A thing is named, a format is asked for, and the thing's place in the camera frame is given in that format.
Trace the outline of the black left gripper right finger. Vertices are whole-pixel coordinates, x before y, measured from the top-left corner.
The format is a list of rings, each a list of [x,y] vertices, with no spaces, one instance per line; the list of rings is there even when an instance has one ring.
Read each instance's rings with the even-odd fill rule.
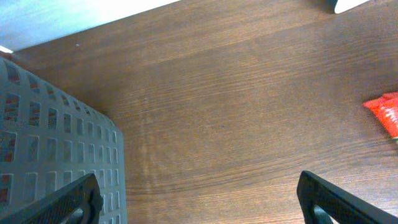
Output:
[[[307,170],[300,175],[297,196],[305,223],[397,223],[397,217]]]

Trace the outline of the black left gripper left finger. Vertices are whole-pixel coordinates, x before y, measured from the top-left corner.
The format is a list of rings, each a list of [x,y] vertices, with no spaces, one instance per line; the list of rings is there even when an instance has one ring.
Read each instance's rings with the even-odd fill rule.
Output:
[[[5,224],[87,223],[98,224],[103,198],[92,173],[1,220]]]

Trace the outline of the orange spaghetti packet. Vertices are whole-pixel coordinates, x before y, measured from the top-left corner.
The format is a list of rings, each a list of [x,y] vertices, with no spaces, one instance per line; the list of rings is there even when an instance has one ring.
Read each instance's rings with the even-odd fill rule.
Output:
[[[397,143],[397,92],[385,93],[381,97],[363,103],[385,127]]]

